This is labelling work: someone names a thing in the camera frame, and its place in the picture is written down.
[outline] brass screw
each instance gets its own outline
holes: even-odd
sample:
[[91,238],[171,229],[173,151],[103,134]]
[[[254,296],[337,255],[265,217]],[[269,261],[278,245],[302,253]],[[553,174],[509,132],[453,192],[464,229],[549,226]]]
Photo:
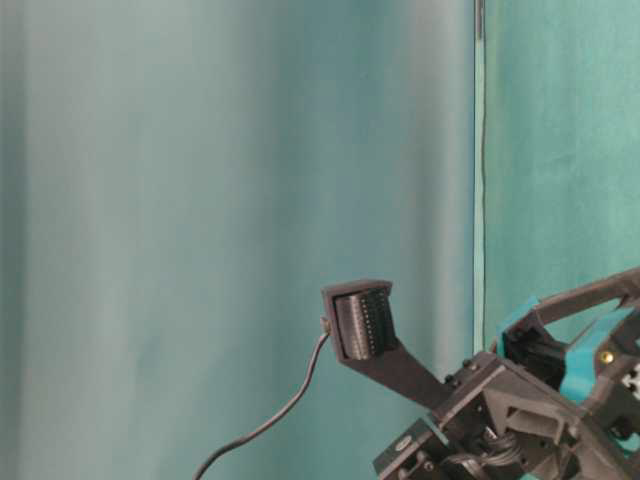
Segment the brass screw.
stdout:
[[610,364],[616,359],[616,357],[609,350],[600,352],[600,361],[606,365]]

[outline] green backdrop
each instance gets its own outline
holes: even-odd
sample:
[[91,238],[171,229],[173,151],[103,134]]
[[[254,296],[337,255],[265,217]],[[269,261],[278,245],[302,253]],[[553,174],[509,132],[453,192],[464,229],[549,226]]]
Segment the green backdrop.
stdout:
[[[190,478],[297,388],[320,288],[471,350],[473,8],[3,0],[3,478]],[[419,414],[322,354],[208,478],[374,478]]]
[[640,265],[639,20],[634,0],[487,1],[487,344],[530,295]]

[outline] teal curtain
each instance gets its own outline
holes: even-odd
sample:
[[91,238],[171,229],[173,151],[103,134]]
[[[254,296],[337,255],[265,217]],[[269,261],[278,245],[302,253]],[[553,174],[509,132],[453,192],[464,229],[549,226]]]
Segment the teal curtain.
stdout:
[[487,1],[487,344],[530,295],[640,264],[639,21],[634,0]]
[[[3,478],[190,478],[295,391],[320,288],[472,345],[466,1],[3,0]],[[323,352],[209,478],[373,478],[423,412]]]

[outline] wire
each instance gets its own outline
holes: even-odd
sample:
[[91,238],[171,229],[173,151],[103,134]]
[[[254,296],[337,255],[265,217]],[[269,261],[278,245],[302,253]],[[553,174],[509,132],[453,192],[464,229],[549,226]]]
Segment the wire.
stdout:
[[497,453],[486,457],[472,453],[457,453],[448,456],[442,463],[460,465],[466,462],[475,462],[480,467],[506,467],[520,461],[522,449],[518,444],[518,439],[512,432],[507,433],[503,437],[488,440],[487,443],[492,447],[492,450]]
[[226,445],[220,447],[218,450],[213,452],[209,457],[204,461],[202,465],[198,468],[196,473],[193,475],[193,480],[200,480],[205,472],[209,469],[209,467],[215,462],[218,458],[220,458],[225,453],[230,452],[231,450],[235,450],[238,447],[241,447],[245,443],[250,442],[254,438],[256,438],[261,433],[269,430],[273,427],[278,421],[280,421],[289,411],[298,403],[298,400],[302,398],[304,393],[307,391],[309,384],[311,383],[311,378],[313,377],[313,371],[316,368],[316,362],[318,361],[318,354],[320,353],[320,349],[324,345],[324,342],[329,338],[328,333],[324,333],[318,338],[316,341],[315,347],[313,348],[313,352],[311,353],[311,358],[309,359],[309,366],[307,367],[307,374],[304,377],[304,381],[302,385],[296,392],[296,394],[291,397],[291,399],[280,409],[278,412],[267,420],[265,423],[256,428],[253,432],[244,435],[236,440],[227,443]]

